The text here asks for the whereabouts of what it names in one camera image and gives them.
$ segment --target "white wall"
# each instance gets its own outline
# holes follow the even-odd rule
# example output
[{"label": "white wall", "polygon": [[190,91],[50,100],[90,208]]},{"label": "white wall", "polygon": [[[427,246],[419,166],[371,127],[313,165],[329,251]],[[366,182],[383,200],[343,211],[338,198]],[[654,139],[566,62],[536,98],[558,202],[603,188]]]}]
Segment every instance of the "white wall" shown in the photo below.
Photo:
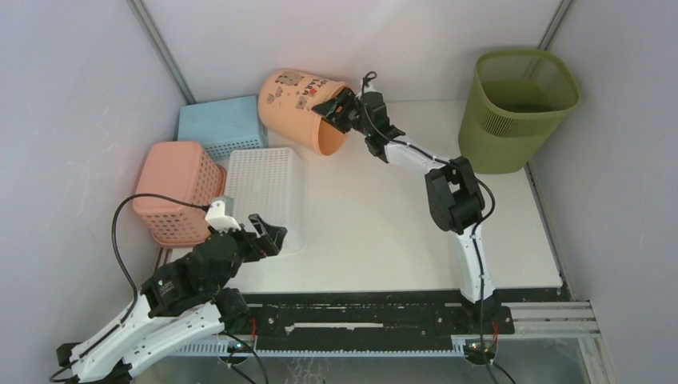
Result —
[{"label": "white wall", "polygon": [[536,46],[559,0],[146,0],[198,101],[257,94],[278,68],[391,101],[464,99],[480,54]]},{"label": "white wall", "polygon": [[572,286],[622,383],[676,382],[678,4],[576,2],[553,51],[579,110],[534,160]]},{"label": "white wall", "polygon": [[[110,219],[182,99],[122,1],[3,1],[0,51],[0,382],[33,384],[61,343],[130,300]],[[121,252],[142,282],[156,247],[124,216]]]}]

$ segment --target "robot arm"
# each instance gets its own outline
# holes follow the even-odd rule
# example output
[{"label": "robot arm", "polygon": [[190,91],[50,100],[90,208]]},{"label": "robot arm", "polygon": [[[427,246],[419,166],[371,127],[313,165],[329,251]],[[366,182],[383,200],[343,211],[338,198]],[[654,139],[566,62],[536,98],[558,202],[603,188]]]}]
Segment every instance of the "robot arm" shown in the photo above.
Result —
[{"label": "robot arm", "polygon": [[243,262],[277,255],[287,229],[253,214],[249,220],[259,235],[246,232],[230,217],[232,204],[226,197],[212,202],[205,220],[213,233],[144,282],[129,315],[127,306],[89,340],[57,349],[59,365],[74,374],[66,382],[129,382],[186,343],[245,325],[245,300],[238,290],[223,287]]},{"label": "robot arm", "polygon": [[[383,162],[424,175],[433,221],[441,230],[453,232],[465,306],[477,317],[479,303],[484,302],[485,318],[491,318],[501,303],[494,294],[495,286],[485,261],[479,224],[485,200],[471,164],[463,157],[450,160],[413,145],[404,132],[390,124],[382,95],[369,84],[371,78],[365,80],[368,83],[363,84],[364,93],[355,95],[344,88],[335,98],[312,110],[342,133],[361,132],[369,152]],[[450,186],[459,188],[452,192]]]}]

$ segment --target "green mesh wastebasket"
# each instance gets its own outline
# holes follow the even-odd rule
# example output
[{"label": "green mesh wastebasket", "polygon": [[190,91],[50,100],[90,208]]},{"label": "green mesh wastebasket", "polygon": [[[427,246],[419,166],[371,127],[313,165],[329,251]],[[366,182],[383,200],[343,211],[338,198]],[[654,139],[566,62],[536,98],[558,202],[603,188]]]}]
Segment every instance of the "green mesh wastebasket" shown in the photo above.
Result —
[{"label": "green mesh wastebasket", "polygon": [[543,50],[481,56],[459,131],[461,154],[481,174],[522,168],[579,102],[565,63]]}]

